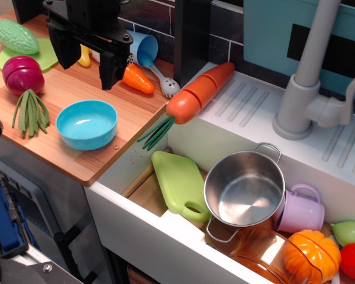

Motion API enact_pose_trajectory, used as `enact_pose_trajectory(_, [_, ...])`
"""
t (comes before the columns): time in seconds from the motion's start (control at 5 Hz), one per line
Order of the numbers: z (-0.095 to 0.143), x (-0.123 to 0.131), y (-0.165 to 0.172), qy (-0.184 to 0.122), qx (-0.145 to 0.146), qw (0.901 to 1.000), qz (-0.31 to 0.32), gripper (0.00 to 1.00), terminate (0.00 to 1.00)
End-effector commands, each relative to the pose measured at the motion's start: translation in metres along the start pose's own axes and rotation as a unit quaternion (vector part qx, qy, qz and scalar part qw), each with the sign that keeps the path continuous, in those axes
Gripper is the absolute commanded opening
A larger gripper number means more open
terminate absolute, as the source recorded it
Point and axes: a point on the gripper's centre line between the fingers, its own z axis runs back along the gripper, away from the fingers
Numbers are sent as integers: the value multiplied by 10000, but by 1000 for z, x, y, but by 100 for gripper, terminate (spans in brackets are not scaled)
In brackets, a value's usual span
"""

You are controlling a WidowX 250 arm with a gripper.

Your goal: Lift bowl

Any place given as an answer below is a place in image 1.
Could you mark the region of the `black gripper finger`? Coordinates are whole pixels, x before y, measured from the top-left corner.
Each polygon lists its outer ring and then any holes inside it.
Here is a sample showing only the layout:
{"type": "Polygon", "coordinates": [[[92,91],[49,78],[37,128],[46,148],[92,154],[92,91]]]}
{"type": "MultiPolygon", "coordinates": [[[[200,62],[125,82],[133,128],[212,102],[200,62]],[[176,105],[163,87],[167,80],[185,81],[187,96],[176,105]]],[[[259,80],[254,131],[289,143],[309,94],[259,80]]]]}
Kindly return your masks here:
{"type": "Polygon", "coordinates": [[[50,41],[60,65],[64,69],[73,66],[81,56],[80,44],[73,37],[72,29],[56,22],[47,24],[50,41]]]}
{"type": "Polygon", "coordinates": [[[102,89],[108,91],[119,80],[123,79],[126,67],[131,59],[131,52],[129,50],[121,53],[104,51],[99,56],[99,76],[102,89]]]}

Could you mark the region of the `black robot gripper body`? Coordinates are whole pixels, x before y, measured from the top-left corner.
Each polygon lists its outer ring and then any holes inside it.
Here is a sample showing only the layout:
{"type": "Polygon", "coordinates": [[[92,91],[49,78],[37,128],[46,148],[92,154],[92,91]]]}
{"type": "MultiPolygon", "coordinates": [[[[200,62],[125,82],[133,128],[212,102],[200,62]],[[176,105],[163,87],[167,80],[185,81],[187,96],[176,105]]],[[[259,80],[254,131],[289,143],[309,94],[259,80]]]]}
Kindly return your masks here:
{"type": "Polygon", "coordinates": [[[128,1],[44,1],[48,23],[69,26],[79,44],[99,53],[130,51],[132,36],[118,17],[128,1]]]}

